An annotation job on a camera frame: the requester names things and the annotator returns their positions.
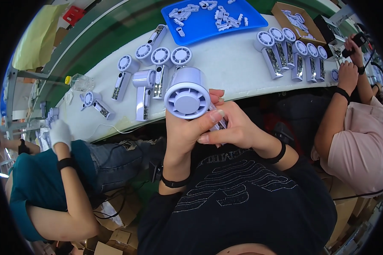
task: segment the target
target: fan grille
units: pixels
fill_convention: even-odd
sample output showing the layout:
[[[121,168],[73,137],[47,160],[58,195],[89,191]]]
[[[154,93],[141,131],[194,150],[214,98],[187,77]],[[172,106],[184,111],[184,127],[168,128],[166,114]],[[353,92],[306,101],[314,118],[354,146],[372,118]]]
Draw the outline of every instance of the fan grille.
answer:
[[[308,53],[312,57],[316,58],[318,56],[318,50],[312,43],[307,43],[306,47],[308,48]]]
[[[282,29],[282,33],[284,34],[285,38],[287,38],[291,42],[294,42],[296,40],[295,33],[292,32],[291,29],[285,27],[285,28]]]
[[[295,48],[300,52],[302,55],[307,55],[308,50],[306,48],[306,45],[301,41],[295,41]]]
[[[152,62],[156,65],[162,64],[169,59],[170,51],[168,48],[160,47],[152,53]]]
[[[332,79],[333,79],[334,81],[337,82],[337,81],[339,80],[339,72],[338,72],[337,69],[332,69],[330,75],[331,75],[331,77],[332,77]]]
[[[144,58],[145,56],[147,56],[150,53],[151,50],[152,50],[152,47],[150,44],[140,45],[138,47],[138,49],[136,50],[136,57],[137,58]]]
[[[129,55],[125,55],[125,56],[120,58],[120,60],[117,64],[117,68],[120,71],[125,71],[129,67],[131,61],[132,61],[132,57]]]
[[[182,102],[179,102],[180,98],[182,98],[182,102],[184,102],[184,99],[187,98],[187,101],[192,101],[193,105],[181,105]],[[168,107],[170,107],[172,111],[179,117],[191,117],[193,115],[201,115],[202,111],[207,105],[206,99],[204,98],[203,94],[197,91],[196,89],[190,88],[183,88],[174,91],[169,96],[168,103]]]
[[[171,53],[171,60],[174,64],[186,64],[190,61],[192,56],[192,51],[187,47],[178,47],[173,50]]]
[[[258,41],[266,46],[271,46],[275,43],[273,36],[265,31],[258,33]]]
[[[318,52],[323,59],[327,59],[326,50],[322,46],[318,46]]]
[[[93,94],[88,92],[86,95],[85,95],[85,105],[88,107],[90,105],[92,105],[92,99],[93,99]]]
[[[278,28],[272,27],[268,31],[276,41],[282,42],[284,40],[284,34]]]

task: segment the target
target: jeans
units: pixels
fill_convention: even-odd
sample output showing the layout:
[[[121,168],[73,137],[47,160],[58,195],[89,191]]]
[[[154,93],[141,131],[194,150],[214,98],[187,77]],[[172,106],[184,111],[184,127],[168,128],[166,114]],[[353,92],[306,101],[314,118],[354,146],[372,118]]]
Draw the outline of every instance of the jeans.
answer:
[[[123,187],[149,164],[150,142],[124,141],[121,145],[85,143],[91,152],[97,174],[97,193]]]

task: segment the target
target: watch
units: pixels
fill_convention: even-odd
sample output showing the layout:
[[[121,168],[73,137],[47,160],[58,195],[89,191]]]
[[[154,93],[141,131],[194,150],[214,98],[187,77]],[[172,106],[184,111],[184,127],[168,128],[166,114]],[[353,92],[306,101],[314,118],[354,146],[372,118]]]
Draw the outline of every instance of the watch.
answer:
[[[162,181],[163,183],[169,187],[169,188],[180,188],[180,187],[183,187],[183,186],[186,186],[187,184],[189,184],[190,182],[190,179],[191,179],[191,174],[189,175],[189,177],[187,177],[185,180],[183,181],[168,181],[166,180],[163,175],[162,175]]]
[[[359,75],[363,75],[365,73],[365,67],[357,67],[357,72]]]

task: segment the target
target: black wristband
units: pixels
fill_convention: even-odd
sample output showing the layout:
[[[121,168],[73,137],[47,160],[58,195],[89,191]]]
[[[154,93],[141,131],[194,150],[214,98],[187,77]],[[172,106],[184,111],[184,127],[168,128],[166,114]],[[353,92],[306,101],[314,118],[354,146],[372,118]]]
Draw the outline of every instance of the black wristband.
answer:
[[[344,90],[344,89],[341,89],[339,87],[336,87],[335,88],[335,93],[339,93],[341,94],[342,96],[344,96],[347,100],[347,105],[350,104],[350,96],[347,94],[347,92]]]
[[[359,75],[363,75],[365,73],[365,67],[357,67],[357,72]]]
[[[25,140],[24,139],[20,139],[20,141],[21,141],[21,144],[20,144],[20,146],[18,146],[18,155],[20,155],[21,153],[31,154],[30,148],[28,148],[26,146]]]
[[[62,160],[57,162],[57,169],[58,169],[58,171],[61,171],[63,168],[70,166],[70,167],[74,168],[75,170],[77,170],[76,165],[77,165],[77,162],[75,161],[74,158],[67,157],[67,158],[62,159]]]
[[[186,186],[187,184],[189,184],[190,182],[190,179],[191,179],[191,174],[189,175],[189,177],[187,177],[185,180],[183,181],[168,181],[166,180],[163,175],[162,175],[162,181],[163,183],[169,187],[169,188],[180,188],[180,187],[183,187],[183,186]]]
[[[264,159],[269,164],[278,163],[278,161],[280,161],[281,158],[285,155],[285,151],[287,150],[287,145],[283,141],[281,141],[281,140],[279,140],[279,141],[281,142],[282,147],[281,147],[281,151],[279,152],[278,156]]]

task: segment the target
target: hand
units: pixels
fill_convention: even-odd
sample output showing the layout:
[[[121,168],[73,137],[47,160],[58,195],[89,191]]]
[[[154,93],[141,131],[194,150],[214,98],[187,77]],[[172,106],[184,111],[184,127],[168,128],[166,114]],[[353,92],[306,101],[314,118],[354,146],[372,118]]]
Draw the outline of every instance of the hand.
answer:
[[[210,100],[215,106],[224,104],[224,98],[222,98],[224,96],[223,89],[209,89],[209,94]]]
[[[357,79],[359,73],[357,72],[357,66],[352,62],[345,61],[339,68],[339,82],[338,87],[344,89],[350,96],[353,90],[356,88]]]
[[[57,156],[60,151],[58,148],[64,147],[61,144],[55,146],[57,143],[66,144],[69,151],[71,151],[71,131],[69,130],[69,126],[63,120],[56,120],[51,123],[50,140],[51,148]]]
[[[351,51],[354,48],[355,53],[350,55],[350,59],[352,60],[353,64],[357,65],[358,67],[363,67],[363,52],[361,48],[358,47],[356,43],[352,40],[354,36],[355,34],[352,34],[350,38],[347,38],[345,40],[345,49]]]
[[[223,105],[223,90],[210,89],[210,99],[216,106]],[[172,115],[166,110],[167,149],[165,157],[172,160],[181,160],[194,147],[201,134],[212,128],[224,117],[224,111],[211,110],[197,119],[188,121]]]
[[[230,143],[247,149],[258,147],[258,140],[268,135],[257,127],[235,102],[225,102],[217,109],[224,111],[228,121],[227,129],[205,133],[197,142],[210,145]]]
[[[7,146],[7,139],[5,139],[4,135],[0,132],[0,148],[5,149]]]

